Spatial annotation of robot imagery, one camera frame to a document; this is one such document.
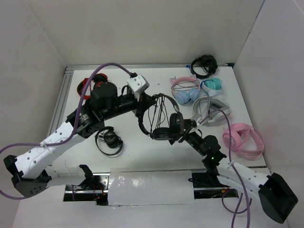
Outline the black wired headphones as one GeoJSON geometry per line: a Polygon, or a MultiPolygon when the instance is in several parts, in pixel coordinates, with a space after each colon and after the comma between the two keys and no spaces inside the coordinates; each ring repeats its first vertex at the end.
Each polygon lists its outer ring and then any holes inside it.
{"type": "Polygon", "coordinates": [[[138,118],[138,125],[142,133],[156,141],[168,141],[173,139],[175,134],[183,133],[184,118],[180,112],[177,102],[170,96],[159,93],[156,94],[156,104],[151,106],[145,113],[148,113],[150,130],[143,124],[144,115],[138,118]],[[168,100],[175,110],[168,115],[165,101],[168,100]]]}

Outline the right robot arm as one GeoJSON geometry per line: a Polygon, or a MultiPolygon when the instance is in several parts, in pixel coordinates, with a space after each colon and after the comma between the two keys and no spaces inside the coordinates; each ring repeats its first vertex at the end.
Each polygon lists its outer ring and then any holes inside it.
{"type": "Polygon", "coordinates": [[[266,175],[230,161],[220,151],[217,138],[213,135],[199,136],[192,130],[196,124],[190,119],[173,114],[169,125],[173,135],[170,143],[186,141],[203,157],[202,163],[207,169],[210,185],[226,185],[249,198],[257,199],[273,221],[280,224],[285,222],[298,203],[298,198],[281,175],[266,175]]]}

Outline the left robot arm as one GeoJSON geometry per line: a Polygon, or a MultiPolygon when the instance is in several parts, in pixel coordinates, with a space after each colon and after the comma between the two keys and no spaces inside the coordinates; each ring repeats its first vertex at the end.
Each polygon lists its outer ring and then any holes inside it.
{"type": "Polygon", "coordinates": [[[4,164],[12,174],[14,188],[24,198],[33,197],[51,185],[75,184],[84,190],[91,188],[95,177],[87,165],[57,170],[51,164],[67,150],[103,129],[106,120],[130,111],[142,119],[143,113],[156,103],[155,95],[133,90],[130,85],[126,89],[125,95],[118,95],[115,84],[102,83],[49,137],[41,143],[31,144],[31,149],[22,155],[7,156],[4,164]]]}

